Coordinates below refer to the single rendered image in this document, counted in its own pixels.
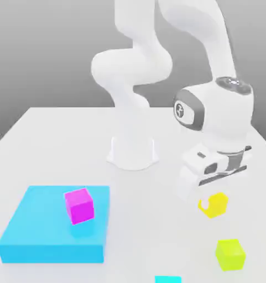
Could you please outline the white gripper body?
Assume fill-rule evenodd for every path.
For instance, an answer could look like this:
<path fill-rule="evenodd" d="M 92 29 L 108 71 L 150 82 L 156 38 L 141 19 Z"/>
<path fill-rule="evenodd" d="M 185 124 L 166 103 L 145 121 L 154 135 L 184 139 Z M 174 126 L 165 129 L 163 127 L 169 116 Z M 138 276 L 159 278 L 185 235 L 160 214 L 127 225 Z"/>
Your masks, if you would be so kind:
<path fill-rule="evenodd" d="M 191 195 L 191 192 L 195 188 L 225 178 L 227 176 L 242 172 L 246 169 L 247 165 L 244 165 L 228 173 L 211 173 L 207 175 L 200 175 L 199 173 L 193 172 L 187 166 L 183 166 L 180 170 L 178 177 L 178 195 L 183 201 L 187 201 Z"/>

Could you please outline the small yellow cube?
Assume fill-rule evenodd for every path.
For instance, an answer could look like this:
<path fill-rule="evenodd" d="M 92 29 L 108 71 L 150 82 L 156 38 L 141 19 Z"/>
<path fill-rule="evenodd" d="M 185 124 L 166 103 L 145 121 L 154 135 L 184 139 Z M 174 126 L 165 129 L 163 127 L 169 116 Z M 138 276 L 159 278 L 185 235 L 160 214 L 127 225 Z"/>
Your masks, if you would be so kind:
<path fill-rule="evenodd" d="M 209 208 L 201 208 L 201 200 L 198 202 L 198 208 L 208 217 L 215 218 L 226 212 L 228 197 L 223 193 L 219 192 L 211 195 L 209 198 Z"/>

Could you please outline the small lime cube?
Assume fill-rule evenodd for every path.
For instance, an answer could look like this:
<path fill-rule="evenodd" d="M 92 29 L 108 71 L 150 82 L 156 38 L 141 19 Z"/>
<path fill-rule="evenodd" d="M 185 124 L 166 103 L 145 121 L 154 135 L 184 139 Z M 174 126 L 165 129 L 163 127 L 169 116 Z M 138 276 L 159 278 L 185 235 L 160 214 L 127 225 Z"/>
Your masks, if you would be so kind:
<path fill-rule="evenodd" d="M 246 253 L 238 239 L 218 240 L 215 254 L 223 271 L 243 269 Z"/>

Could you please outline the small cyan cube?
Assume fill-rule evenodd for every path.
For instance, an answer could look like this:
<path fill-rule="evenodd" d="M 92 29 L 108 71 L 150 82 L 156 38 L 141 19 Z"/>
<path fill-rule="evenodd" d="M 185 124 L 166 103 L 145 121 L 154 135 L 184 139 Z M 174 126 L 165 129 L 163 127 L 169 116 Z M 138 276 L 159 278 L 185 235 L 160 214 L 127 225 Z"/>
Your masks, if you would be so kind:
<path fill-rule="evenodd" d="M 181 276 L 155 275 L 155 283 L 182 283 Z"/>

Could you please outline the small magenta cube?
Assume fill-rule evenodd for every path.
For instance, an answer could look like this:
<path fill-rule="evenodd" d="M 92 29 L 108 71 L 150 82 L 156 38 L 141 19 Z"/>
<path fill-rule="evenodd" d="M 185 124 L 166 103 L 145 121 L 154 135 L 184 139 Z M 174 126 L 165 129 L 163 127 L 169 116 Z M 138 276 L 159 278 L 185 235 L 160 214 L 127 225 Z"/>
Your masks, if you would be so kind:
<path fill-rule="evenodd" d="M 94 219 L 95 209 L 93 199 L 87 188 L 83 187 L 78 190 L 66 192 L 64 199 L 66 211 L 72 225 Z"/>

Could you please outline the large blue box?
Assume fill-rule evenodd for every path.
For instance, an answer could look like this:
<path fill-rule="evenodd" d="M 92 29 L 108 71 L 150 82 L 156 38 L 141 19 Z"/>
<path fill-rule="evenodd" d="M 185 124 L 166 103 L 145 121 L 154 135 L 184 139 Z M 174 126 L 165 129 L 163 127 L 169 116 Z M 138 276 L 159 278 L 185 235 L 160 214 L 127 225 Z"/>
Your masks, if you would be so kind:
<path fill-rule="evenodd" d="M 30 186 L 0 238 L 3 263 L 103 263 L 109 186 L 86 186 L 94 219 L 73 225 L 64 194 L 82 186 Z"/>

